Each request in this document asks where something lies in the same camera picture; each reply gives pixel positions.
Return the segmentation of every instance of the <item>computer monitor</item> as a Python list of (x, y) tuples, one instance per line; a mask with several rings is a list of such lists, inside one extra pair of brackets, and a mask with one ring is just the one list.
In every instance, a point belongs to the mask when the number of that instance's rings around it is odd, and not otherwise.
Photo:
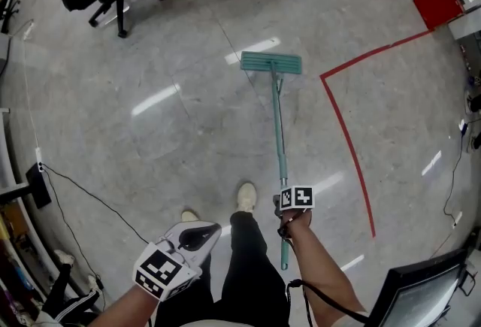
[(428, 327), (443, 314), (465, 267), (466, 250), (389, 270), (366, 327)]

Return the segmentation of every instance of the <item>floor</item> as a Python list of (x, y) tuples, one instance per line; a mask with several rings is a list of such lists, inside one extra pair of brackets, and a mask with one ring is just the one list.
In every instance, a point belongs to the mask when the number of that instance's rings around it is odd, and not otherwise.
[[(22, 2), (12, 32), (30, 18), (36, 25), (25, 46), (21, 33), (14, 41), (0, 89), (2, 106), (12, 110), (12, 157), (23, 174), (35, 162), (36, 136), (49, 166), (103, 198), (147, 240), (179, 221), (185, 206), (227, 226), (237, 185), (251, 180), (260, 198), (255, 217), (280, 266), (269, 76), (241, 71), (235, 55), (252, 45), (302, 56), (304, 74), (287, 77), (281, 101), (289, 183), (315, 186), (312, 228), (339, 265), (364, 256), (346, 273), (367, 309), (389, 268), (456, 247), (470, 230), (478, 156), (463, 153), (456, 171), (447, 207), (463, 211), (455, 230), (442, 211), (459, 155), (466, 79), (449, 31), (438, 29), (326, 79), (365, 179), (375, 238), (346, 138), (319, 79), (369, 50), (425, 31), (412, 0), (131, 0), (127, 40), (116, 37), (115, 24), (92, 29), (86, 21), (93, 8), (69, 13), (60, 0)], [(53, 184), (109, 304), (131, 286), (144, 243), (69, 182), (53, 177)], [(35, 216), (52, 248), (77, 257), (85, 280), (88, 268), (58, 207)], [(226, 233), (213, 251), (214, 298), (229, 256)], [(292, 253), (281, 274), (298, 277)], [(306, 325), (305, 317), (296, 293), (291, 324)]]

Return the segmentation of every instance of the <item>forearm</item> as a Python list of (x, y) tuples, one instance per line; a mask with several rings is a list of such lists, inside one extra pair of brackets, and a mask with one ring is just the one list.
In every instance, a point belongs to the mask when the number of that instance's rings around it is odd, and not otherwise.
[[(349, 279), (331, 258), (308, 226), (294, 221), (289, 227), (302, 280), (312, 284), (337, 303), (353, 311), (363, 311)], [(305, 289), (318, 325), (332, 325), (343, 316), (316, 294)]]
[(113, 303), (89, 327), (144, 327), (159, 301), (133, 286), (122, 298)]

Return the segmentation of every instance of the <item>person's hand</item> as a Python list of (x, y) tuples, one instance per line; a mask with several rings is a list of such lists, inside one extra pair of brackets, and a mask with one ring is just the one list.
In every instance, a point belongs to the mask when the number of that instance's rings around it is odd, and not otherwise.
[[(289, 221), (291, 217), (296, 215), (298, 210), (285, 210), (283, 211), (283, 220), (282, 224), (284, 224), (286, 221)], [(290, 230), (292, 227), (307, 227), (309, 228), (310, 221), (312, 219), (312, 212), (310, 210), (307, 210), (304, 212), (302, 215), (300, 215), (296, 220), (291, 221), (288, 225), (287, 228)]]

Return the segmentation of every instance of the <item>teal mop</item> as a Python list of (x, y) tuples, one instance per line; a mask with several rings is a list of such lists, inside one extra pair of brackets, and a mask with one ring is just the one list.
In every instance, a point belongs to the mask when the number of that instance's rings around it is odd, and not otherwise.
[[(280, 188), (284, 189), (287, 187), (287, 161), (284, 149), (283, 120), (280, 113), (280, 92), (283, 88), (284, 73), (302, 74), (301, 57), (275, 53), (242, 52), (240, 68), (245, 71), (267, 71), (271, 73)], [(283, 239), (280, 246), (281, 269), (285, 271), (288, 264), (289, 244)]]

